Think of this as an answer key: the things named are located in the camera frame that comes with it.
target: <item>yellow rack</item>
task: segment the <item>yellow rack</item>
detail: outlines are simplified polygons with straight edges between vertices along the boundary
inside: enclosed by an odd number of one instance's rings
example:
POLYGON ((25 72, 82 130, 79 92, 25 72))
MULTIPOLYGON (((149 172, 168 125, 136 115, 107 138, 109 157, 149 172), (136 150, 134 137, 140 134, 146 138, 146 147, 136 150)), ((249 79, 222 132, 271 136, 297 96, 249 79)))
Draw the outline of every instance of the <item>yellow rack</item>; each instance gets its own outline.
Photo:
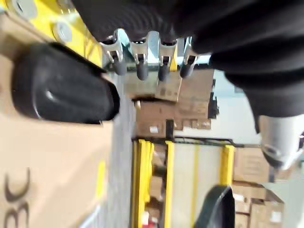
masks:
MULTIPOLYGON (((167 189, 165 228, 171 227, 171 204, 173 186, 174 144, 168 145, 167 189)), ((145 140, 134 143, 133 155, 133 197, 132 197, 132 228, 142 228, 145 204, 150 201, 149 188, 152 177, 152 158, 154 144, 145 140)))
POLYGON ((220 184, 232 185, 234 146, 226 145, 223 148, 220 166, 220 184))

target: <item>stacked cardboard boxes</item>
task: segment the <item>stacked cardboard boxes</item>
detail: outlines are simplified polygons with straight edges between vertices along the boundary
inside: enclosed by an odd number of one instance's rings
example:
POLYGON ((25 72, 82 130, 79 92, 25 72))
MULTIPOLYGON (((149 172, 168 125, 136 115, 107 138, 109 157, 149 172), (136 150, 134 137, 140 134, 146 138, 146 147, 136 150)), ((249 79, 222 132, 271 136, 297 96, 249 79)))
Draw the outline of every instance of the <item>stacked cardboard boxes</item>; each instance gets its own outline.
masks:
MULTIPOLYGON (((183 127, 210 130, 208 105, 213 87, 213 73, 214 70, 197 70, 191 78, 183 80, 178 102, 138 102, 137 135, 164 138, 168 120, 174 121, 174 130, 183 130, 183 127)), ((162 89, 165 90, 169 85, 170 83, 163 84, 162 89)))
POLYGON ((236 149, 232 190, 237 228, 282 227, 284 202, 260 185, 271 180, 271 172, 260 148, 236 149))

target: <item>cardboard box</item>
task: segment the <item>cardboard box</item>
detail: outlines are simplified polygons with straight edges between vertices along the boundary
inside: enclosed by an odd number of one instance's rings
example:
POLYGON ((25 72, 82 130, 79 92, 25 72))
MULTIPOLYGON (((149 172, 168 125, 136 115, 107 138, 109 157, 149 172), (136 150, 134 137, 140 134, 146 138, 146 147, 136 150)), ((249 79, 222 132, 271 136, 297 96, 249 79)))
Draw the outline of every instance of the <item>cardboard box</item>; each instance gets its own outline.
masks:
POLYGON ((213 87, 214 70, 194 70, 180 87, 180 104, 209 102, 213 87))
POLYGON ((290 179, 293 171, 297 168, 297 164, 290 167, 288 170, 285 171, 279 171, 274 176, 274 182, 286 182, 290 179))
POLYGON ((166 137, 166 120, 137 121, 137 136, 140 137, 166 137))
POLYGON ((182 78, 179 72, 170 72, 166 82, 159 81, 155 98, 178 102, 182 78))
POLYGON ((211 120, 201 118, 200 114, 183 116, 179 113, 178 107, 175 104, 166 102, 140 102, 137 107, 137 121, 138 122, 149 122, 150 120, 174 120, 174 129, 183 130, 183 127, 191 127, 195 129, 211 129, 211 120))
POLYGON ((253 204, 250 214, 250 228, 268 228, 267 208, 263 204, 253 204))
POLYGON ((146 121, 174 119, 175 105, 166 102, 140 102, 136 120, 146 121))
POLYGON ((259 148, 237 148, 233 180, 252 183, 269 182, 270 166, 259 148))
POLYGON ((248 228, 249 216, 243 214, 236 214, 235 228, 248 228))
POLYGON ((142 81, 138 79, 136 72, 128 73, 124 90, 130 99, 138 97, 154 97, 158 83, 157 72, 149 72, 149 77, 142 81))
POLYGON ((265 202, 253 204, 250 215, 250 228, 282 228, 284 204, 281 202, 265 202))
POLYGON ((155 144, 152 165, 164 166, 166 162, 167 146, 155 144))
POLYGON ((284 218, 284 204, 282 202, 265 202, 267 208, 267 221, 270 228, 281 228, 284 218))
POLYGON ((170 72, 166 82, 158 80, 158 72, 149 72, 149 77, 142 81, 137 78, 137 73, 129 73, 125 91, 129 94, 130 99, 140 99, 147 97, 155 97, 162 100, 177 102, 180 93, 182 78, 179 72, 170 72))
POLYGON ((190 127, 200 130, 211 130, 211 120, 208 119, 175 119, 174 129, 177 131, 182 131, 184 127, 190 127))
POLYGON ((158 208, 146 207, 144 210, 149 213, 149 218, 156 218, 158 221, 160 220, 161 210, 159 210, 158 208))
POLYGON ((251 186, 246 183, 233 183, 233 197, 235 199, 236 212, 250 213, 253 199, 265 200, 267 190, 264 187, 251 186))
POLYGON ((29 44, 46 41, 25 20, 0 15, 3 227, 6 222, 7 227, 15 227, 16 219, 18 227, 78 227, 106 198, 113 122, 102 126, 55 123, 26 118, 14 109, 10 95, 14 60, 29 44))
POLYGON ((154 197, 157 200, 162 199, 162 177, 155 177, 152 176, 150 181, 150 191, 149 195, 150 197, 154 197))
POLYGON ((208 119, 209 101, 176 104, 174 116, 183 119, 208 119))

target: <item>gloved hand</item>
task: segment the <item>gloved hand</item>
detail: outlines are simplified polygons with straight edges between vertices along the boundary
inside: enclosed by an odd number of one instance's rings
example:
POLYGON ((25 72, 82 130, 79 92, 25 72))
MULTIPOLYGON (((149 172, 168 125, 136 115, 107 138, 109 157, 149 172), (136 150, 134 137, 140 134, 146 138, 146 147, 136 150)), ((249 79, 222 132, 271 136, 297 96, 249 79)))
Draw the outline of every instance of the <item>gloved hand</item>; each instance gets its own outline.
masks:
POLYGON ((249 99, 268 162, 288 169, 301 154, 304 131, 304 1, 180 1, 179 36, 249 99))

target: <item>black plastic cover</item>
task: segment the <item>black plastic cover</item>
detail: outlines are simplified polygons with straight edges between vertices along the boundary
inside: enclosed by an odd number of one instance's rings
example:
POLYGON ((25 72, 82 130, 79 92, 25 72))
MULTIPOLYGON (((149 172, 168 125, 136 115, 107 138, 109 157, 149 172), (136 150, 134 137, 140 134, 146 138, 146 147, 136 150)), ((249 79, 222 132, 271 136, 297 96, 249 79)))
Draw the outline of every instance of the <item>black plastic cover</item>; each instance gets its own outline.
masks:
POLYGON ((195 228, 234 228, 235 201, 229 186, 215 186, 207 194, 195 228))
POLYGON ((115 86, 104 70, 58 44, 34 44, 16 63, 12 96, 31 118, 99 124, 119 112, 115 86))

